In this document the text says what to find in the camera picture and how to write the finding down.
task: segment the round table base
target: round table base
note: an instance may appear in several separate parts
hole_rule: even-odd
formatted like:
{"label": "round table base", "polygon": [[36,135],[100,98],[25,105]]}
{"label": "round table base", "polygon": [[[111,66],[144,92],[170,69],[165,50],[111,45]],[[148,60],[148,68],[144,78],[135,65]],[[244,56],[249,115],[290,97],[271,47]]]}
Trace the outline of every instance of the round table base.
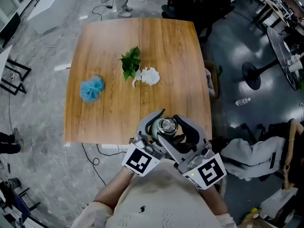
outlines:
{"label": "round table base", "polygon": [[258,90],[261,87],[261,77],[254,76],[254,71],[257,70],[250,62],[245,62],[242,66],[243,77],[250,88]]}

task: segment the black cable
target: black cable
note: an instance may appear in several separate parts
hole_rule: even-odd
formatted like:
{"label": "black cable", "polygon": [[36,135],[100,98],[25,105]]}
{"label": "black cable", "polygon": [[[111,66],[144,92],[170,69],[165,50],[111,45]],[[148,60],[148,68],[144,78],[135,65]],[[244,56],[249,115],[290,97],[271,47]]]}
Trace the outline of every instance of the black cable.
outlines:
{"label": "black cable", "polygon": [[[98,177],[100,178],[100,180],[101,180],[101,181],[104,183],[104,185],[106,186],[104,180],[101,178],[101,176],[98,174],[97,170],[95,169],[95,166],[96,166],[96,165],[99,165],[99,163],[100,163],[99,158],[95,157],[95,158],[93,159],[93,161],[91,161],[91,160],[89,159],[89,157],[87,156],[87,154],[86,154],[86,150],[85,150],[84,144],[81,143],[81,145],[82,145],[82,147],[83,147],[83,149],[84,149],[84,151],[85,151],[86,158],[87,158],[87,159],[90,161],[90,163],[93,165],[93,168],[94,168],[95,172],[97,173]],[[98,150],[98,152],[99,152],[100,154],[105,155],[105,156],[108,156],[108,157],[113,156],[113,155],[118,155],[118,154],[121,154],[121,153],[126,153],[125,151],[119,152],[119,146],[118,146],[118,145],[117,145],[117,147],[118,147],[118,152],[117,152],[116,154],[104,154],[104,153],[101,153],[101,152],[99,151],[98,144],[96,144],[96,147],[97,147],[97,150]]]}
{"label": "black cable", "polygon": [[99,160],[98,158],[94,158],[94,159],[93,159],[93,162],[92,162],[92,161],[89,159],[89,157],[87,156],[85,148],[84,148],[84,151],[85,151],[85,155],[86,155],[87,159],[88,159],[88,160],[91,162],[91,164],[93,165],[93,168],[94,168],[95,172],[97,173],[98,177],[100,178],[100,180],[101,180],[101,181],[104,183],[104,185],[106,186],[104,180],[100,177],[100,175],[98,174],[98,172],[97,172],[96,169],[95,169],[95,166],[96,166],[96,165],[99,165],[100,160]]}
{"label": "black cable", "polygon": [[252,20],[248,19],[245,15],[243,15],[243,14],[241,14],[241,13],[239,13],[239,12],[236,12],[236,11],[234,11],[234,10],[232,10],[232,11],[235,12],[236,14],[238,14],[238,15],[244,17],[245,19],[249,20],[250,22],[253,22]]}
{"label": "black cable", "polygon": [[100,6],[106,6],[106,5],[101,4],[101,5],[96,6],[95,8],[92,9],[92,13],[93,13],[93,14],[98,14],[98,15],[100,16],[100,21],[101,21],[101,19],[103,18],[102,15],[101,15],[100,13],[95,13],[95,12],[94,12],[94,9],[96,9],[96,8],[98,8],[98,7],[100,7]]}
{"label": "black cable", "polygon": [[10,121],[10,92],[9,92],[9,124],[10,124],[11,132],[14,133],[13,128],[11,127],[11,121]]}
{"label": "black cable", "polygon": [[117,145],[117,147],[118,147],[118,152],[116,153],[116,154],[104,154],[104,153],[101,153],[100,151],[99,151],[99,146],[98,146],[98,144],[96,144],[96,147],[97,147],[97,150],[98,150],[98,152],[100,153],[100,154],[102,154],[102,155],[105,155],[105,156],[113,156],[113,155],[118,155],[118,154],[121,154],[121,153],[126,153],[125,151],[121,151],[121,152],[119,152],[119,146]]}

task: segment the blue sponge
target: blue sponge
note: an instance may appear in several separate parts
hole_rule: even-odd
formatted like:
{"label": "blue sponge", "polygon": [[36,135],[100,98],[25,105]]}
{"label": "blue sponge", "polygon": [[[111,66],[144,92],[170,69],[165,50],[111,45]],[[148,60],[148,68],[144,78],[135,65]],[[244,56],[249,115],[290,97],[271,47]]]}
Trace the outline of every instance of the blue sponge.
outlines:
{"label": "blue sponge", "polygon": [[99,76],[93,76],[89,81],[81,82],[80,97],[85,102],[94,102],[99,97],[99,92],[104,90],[105,83]]}

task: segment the water bottle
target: water bottle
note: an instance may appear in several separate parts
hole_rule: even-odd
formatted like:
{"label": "water bottle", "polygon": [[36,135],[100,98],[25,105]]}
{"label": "water bottle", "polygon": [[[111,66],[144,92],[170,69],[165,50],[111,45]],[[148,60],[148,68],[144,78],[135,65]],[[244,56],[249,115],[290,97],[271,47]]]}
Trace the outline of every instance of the water bottle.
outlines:
{"label": "water bottle", "polygon": [[239,106],[239,105],[245,105],[245,104],[247,104],[249,101],[251,101],[250,98],[243,98],[243,99],[237,100],[237,101],[236,101],[236,105],[237,105],[237,106]]}

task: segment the white shoe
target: white shoe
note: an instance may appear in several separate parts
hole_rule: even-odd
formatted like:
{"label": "white shoe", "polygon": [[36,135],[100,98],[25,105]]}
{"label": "white shoe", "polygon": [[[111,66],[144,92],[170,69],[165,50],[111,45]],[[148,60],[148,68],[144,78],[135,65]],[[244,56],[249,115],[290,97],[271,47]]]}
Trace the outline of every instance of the white shoe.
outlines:
{"label": "white shoe", "polygon": [[119,12],[117,15],[118,15],[118,16],[121,16],[121,17],[124,17],[124,18],[128,18],[128,17],[131,17],[131,16],[132,16],[132,14],[129,13],[129,12],[127,12],[127,11]]}
{"label": "white shoe", "polygon": [[133,10],[133,8],[132,8],[132,7],[129,7],[129,6],[127,5],[126,10],[127,10],[127,12],[130,12],[130,11],[132,11],[132,10]]}

